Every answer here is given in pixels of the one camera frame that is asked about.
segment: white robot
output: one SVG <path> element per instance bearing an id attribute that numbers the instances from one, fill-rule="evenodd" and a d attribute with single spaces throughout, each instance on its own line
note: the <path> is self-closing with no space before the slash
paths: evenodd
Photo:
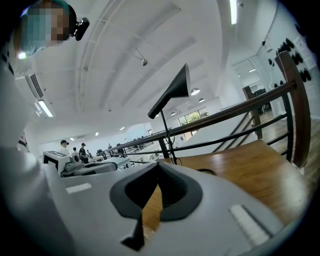
<path id="1" fill-rule="evenodd" d="M 94 162 L 84 164 L 76 155 L 56 151 L 45 151 L 42 163 L 52 165 L 61 177 L 84 176 L 114 172 L 118 169 L 115 162 Z"/>
<path id="2" fill-rule="evenodd" d="M 32 109 L 15 85 L 12 46 L 4 47 L 0 188 L 16 222 L 46 252 L 231 256 L 267 244 L 284 227 L 266 206 L 231 182 L 182 166 L 154 162 L 81 175 L 86 170 L 80 169 L 91 167 L 81 167 L 70 156 L 46 152 L 45 164 L 40 164 L 30 153 L 18 151 Z M 69 171 L 79 175 L 61 178 Z M 162 191 L 161 223 L 145 244 L 142 209 L 157 185 Z"/>

